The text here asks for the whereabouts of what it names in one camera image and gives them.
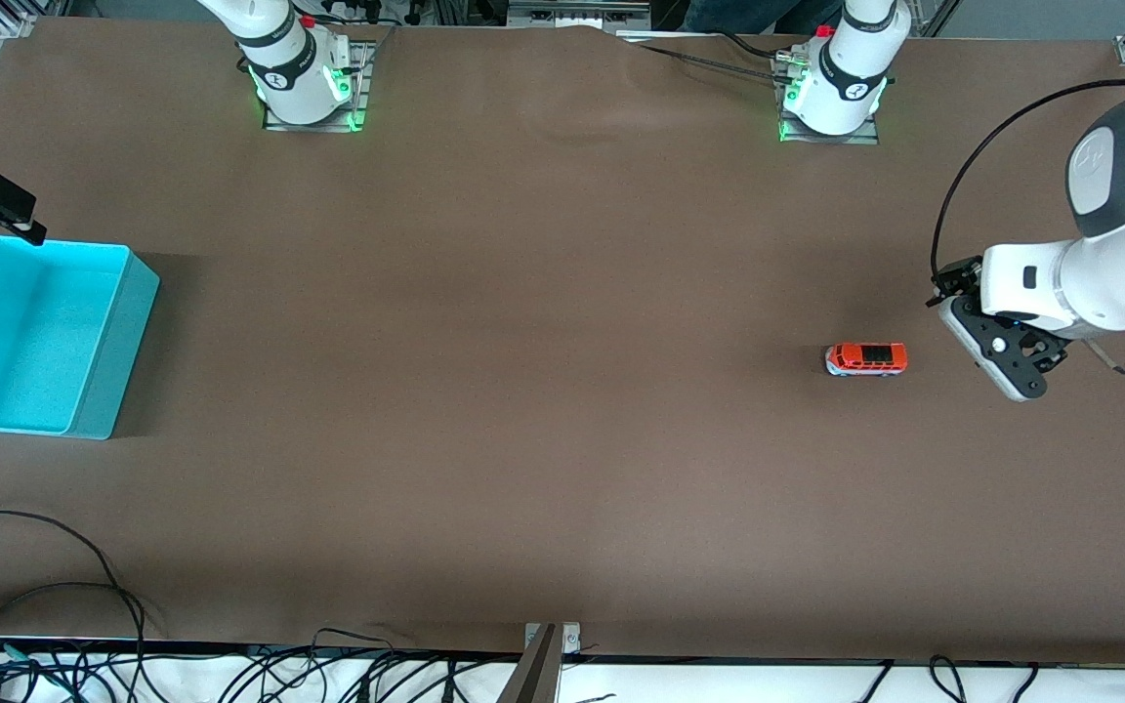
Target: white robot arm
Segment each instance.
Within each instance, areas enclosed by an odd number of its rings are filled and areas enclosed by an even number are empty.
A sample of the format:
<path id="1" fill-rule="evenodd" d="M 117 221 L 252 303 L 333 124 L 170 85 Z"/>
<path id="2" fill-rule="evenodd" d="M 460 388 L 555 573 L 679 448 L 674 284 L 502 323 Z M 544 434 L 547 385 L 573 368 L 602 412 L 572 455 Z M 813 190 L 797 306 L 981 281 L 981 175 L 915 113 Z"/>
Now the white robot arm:
<path id="1" fill-rule="evenodd" d="M 838 137 L 861 128 L 879 108 L 910 19 L 906 0 L 845 1 L 835 34 L 794 46 L 794 54 L 807 55 L 807 75 L 785 99 L 785 110 L 820 134 Z"/>
<path id="2" fill-rule="evenodd" d="M 349 98 L 338 80 L 350 66 L 350 40 L 325 26 L 303 26 L 289 0 L 197 0 L 236 37 L 259 97 L 278 119 L 316 124 Z"/>
<path id="3" fill-rule="evenodd" d="M 1125 101 L 1077 142 L 1066 190 L 1081 240 L 1001 244 L 940 272 L 960 292 L 942 319 L 1014 400 L 1044 395 L 1071 340 L 1125 332 Z"/>

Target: turquoise plastic bin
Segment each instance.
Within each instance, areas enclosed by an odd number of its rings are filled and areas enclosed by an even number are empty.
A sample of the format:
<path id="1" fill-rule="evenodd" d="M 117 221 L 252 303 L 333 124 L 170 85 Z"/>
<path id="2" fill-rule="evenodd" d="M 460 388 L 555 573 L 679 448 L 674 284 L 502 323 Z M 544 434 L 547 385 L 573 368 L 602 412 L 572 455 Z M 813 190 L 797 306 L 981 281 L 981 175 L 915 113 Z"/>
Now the turquoise plastic bin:
<path id="1" fill-rule="evenodd" d="M 158 290 L 128 246 L 0 236 L 0 432 L 110 438 Z"/>

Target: blue jeans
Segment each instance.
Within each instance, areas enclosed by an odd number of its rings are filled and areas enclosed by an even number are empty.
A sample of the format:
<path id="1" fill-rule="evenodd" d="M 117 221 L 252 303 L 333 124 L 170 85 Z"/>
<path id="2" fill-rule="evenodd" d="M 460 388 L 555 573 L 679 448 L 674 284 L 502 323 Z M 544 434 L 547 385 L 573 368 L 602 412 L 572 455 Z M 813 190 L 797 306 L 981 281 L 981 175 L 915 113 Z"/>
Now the blue jeans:
<path id="1" fill-rule="evenodd" d="M 775 24 L 776 34 L 813 34 L 839 15 L 842 4 L 844 0 L 692 0 L 680 31 L 762 34 Z"/>

